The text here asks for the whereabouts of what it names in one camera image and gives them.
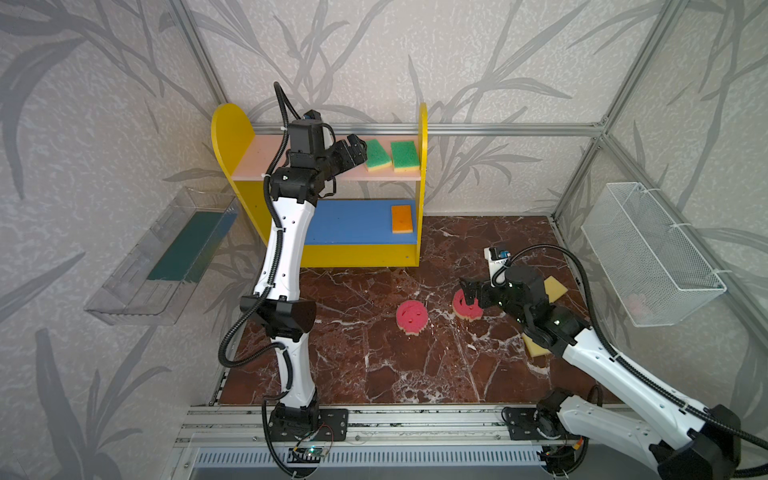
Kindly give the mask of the yellow sponge green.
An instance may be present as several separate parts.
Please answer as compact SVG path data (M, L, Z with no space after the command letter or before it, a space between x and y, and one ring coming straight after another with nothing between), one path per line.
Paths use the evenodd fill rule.
M420 158L414 141L396 141L391 143L392 165L397 173L418 171Z

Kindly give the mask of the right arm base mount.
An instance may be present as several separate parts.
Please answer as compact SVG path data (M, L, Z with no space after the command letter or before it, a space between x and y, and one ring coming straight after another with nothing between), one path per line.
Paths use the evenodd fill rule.
M560 440L562 432L549 420L541 420L535 407L504 406L501 419L511 440Z

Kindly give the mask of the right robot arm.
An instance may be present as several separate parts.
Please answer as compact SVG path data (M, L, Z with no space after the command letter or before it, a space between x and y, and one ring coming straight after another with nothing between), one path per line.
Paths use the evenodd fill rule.
M766 448L741 428L723 405L708 408L674 392L599 335L572 310L552 303L544 279L530 267L501 271L505 280L460 280L466 301L498 307L535 344L590 375L622 400L635 418L617 414L558 390L539 404L543 415L571 434L607 445L655 470L662 479L746 479L764 476L766 465L741 467L741 446Z

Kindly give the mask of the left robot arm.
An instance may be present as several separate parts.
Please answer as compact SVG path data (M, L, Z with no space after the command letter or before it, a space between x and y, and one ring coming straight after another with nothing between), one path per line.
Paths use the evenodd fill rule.
M270 215L270 237L262 274L254 293L245 298L245 310L225 334L218 350L219 363L229 369L246 366L273 351L278 358L281 391L266 396L275 404L275 419L315 428L318 421L316 386L309 362L309 332L316 303L300 298L300 267L306 237L325 183L367 160L367 144L351 134L325 151L307 142L288 153L288 164L272 161L263 184ZM263 326L270 343L240 358L227 356L235 334L254 320Z

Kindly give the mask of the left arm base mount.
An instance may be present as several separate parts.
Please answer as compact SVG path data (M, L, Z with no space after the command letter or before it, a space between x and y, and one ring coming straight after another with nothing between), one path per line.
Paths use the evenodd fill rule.
M270 439L276 442L296 442L306 438L320 442L344 441L348 427L349 410L337 408L299 413L276 410L267 422Z

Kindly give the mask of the green top sponge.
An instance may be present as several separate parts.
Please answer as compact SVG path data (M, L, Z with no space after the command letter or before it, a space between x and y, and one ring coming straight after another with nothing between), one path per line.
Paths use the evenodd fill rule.
M391 165L392 159L390 155L378 140L367 140L366 146L367 160L365 166L369 172L379 171Z

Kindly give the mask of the orange sponge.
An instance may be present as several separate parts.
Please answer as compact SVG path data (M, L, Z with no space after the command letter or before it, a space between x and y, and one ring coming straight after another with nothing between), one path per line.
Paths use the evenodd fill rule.
M412 208L409 204L391 207L391 231L393 234L411 234L414 232Z

